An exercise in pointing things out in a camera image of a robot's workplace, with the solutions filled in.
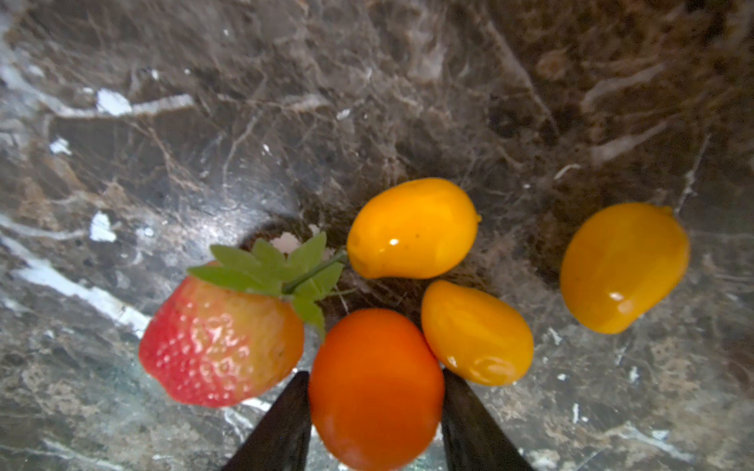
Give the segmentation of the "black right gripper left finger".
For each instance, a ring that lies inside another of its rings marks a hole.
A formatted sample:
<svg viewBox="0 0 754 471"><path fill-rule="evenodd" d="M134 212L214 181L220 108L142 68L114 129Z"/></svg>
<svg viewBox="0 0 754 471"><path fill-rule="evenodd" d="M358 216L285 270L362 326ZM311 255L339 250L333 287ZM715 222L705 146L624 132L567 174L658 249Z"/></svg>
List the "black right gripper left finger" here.
<svg viewBox="0 0 754 471"><path fill-rule="evenodd" d="M309 373L300 371L222 471L304 471L311 436Z"/></svg>

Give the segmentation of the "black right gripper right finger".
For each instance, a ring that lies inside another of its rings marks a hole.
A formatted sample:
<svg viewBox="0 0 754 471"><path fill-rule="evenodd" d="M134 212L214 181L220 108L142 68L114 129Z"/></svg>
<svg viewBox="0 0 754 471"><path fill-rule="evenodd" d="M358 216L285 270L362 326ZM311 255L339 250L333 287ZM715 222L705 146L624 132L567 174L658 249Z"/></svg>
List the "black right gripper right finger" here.
<svg viewBox="0 0 754 471"><path fill-rule="evenodd" d="M449 470L533 471L463 378L443 370L443 445Z"/></svg>

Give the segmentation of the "fake orange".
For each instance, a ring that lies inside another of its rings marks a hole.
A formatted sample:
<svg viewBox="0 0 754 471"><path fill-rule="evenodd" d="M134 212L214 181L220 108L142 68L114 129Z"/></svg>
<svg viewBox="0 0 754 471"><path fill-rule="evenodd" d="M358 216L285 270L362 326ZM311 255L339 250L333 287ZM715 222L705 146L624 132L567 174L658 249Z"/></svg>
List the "fake orange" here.
<svg viewBox="0 0 754 471"><path fill-rule="evenodd" d="M397 470L432 443L444 376L418 327L388 309L357 310L327 334L312 365L311 420L355 470Z"/></svg>

